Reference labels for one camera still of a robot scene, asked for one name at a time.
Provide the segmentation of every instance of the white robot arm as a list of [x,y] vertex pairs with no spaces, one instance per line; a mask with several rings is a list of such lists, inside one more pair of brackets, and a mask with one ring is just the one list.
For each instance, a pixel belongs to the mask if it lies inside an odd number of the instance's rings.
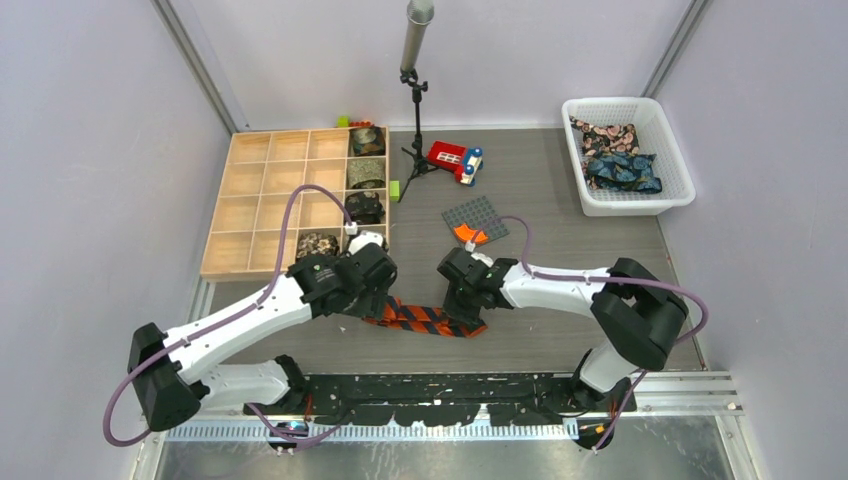
[[586,353],[572,376],[570,400],[578,408],[595,408],[637,370],[665,367],[689,313],[683,300],[658,288],[588,281],[611,276],[656,280],[638,262],[622,258],[611,268],[594,270],[529,269],[533,275],[518,260],[492,260],[454,248],[438,267],[450,281],[445,313],[469,325],[480,321],[481,308],[541,307],[595,318],[607,340]]
[[[132,384],[151,431],[173,428],[200,410],[245,403],[300,403],[306,381],[287,356],[258,365],[220,365],[236,352],[284,328],[341,313],[355,317],[383,312],[397,266],[383,237],[360,232],[341,256],[307,255],[280,276],[267,295],[262,289],[206,318],[165,332],[150,323],[133,335],[128,370],[156,352],[240,312],[256,308],[177,348],[153,363]],[[259,298],[266,300],[259,305]]]

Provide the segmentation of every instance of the white plastic basket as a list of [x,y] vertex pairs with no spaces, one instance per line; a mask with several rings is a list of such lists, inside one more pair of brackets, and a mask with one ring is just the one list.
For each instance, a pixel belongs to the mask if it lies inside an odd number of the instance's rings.
[[[571,128],[569,116],[598,126],[636,126],[640,153],[654,153],[654,174],[662,180],[663,191],[657,194],[592,190],[583,178],[581,162],[585,160],[580,148],[583,133]],[[571,165],[577,177],[583,213],[590,217],[624,215],[658,215],[671,207],[688,205],[695,199],[695,186],[674,134],[656,100],[636,97],[583,98],[562,105],[566,140]]]

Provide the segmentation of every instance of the red toy truck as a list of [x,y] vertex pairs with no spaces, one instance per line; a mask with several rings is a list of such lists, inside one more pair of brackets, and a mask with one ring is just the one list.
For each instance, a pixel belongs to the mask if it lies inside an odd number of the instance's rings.
[[483,149],[435,142],[427,153],[427,161],[431,165],[453,172],[457,183],[473,187],[476,183],[474,176],[483,168]]

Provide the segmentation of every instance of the tripod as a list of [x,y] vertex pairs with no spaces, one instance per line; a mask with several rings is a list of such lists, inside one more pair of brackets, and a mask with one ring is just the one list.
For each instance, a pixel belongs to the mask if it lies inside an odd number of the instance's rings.
[[415,139],[412,141],[412,148],[415,152],[411,152],[406,148],[401,148],[404,153],[412,157],[413,165],[412,165],[412,174],[406,180],[406,185],[403,187],[403,191],[400,192],[400,197],[398,198],[398,203],[403,200],[403,196],[406,195],[406,189],[409,188],[409,183],[414,179],[426,175],[430,172],[438,170],[439,167],[435,165],[431,165],[427,161],[427,157],[424,156],[421,149],[424,147],[424,139],[421,136],[421,94],[422,92],[427,91],[427,82],[418,83],[418,72],[413,68],[409,72],[400,73],[400,81],[401,83],[405,83],[412,87],[412,101],[415,103]]

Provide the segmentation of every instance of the wooden organizer box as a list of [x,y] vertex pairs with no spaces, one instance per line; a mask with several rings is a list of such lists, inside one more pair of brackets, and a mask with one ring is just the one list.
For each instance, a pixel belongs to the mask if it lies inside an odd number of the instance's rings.
[[[295,188],[313,183],[333,192],[344,203],[353,190],[347,166],[362,159],[380,159],[386,187],[373,189],[386,210],[383,223],[361,228],[381,233],[389,241],[389,162],[384,157],[354,157],[350,128],[237,133],[230,142],[224,177],[218,192],[212,228],[200,275],[207,280],[266,280],[274,272],[280,227]],[[389,131],[382,127],[389,151]],[[344,217],[335,203],[314,190],[302,192],[286,230],[283,270],[294,263],[297,239],[303,233],[335,235],[342,250],[347,238]]]

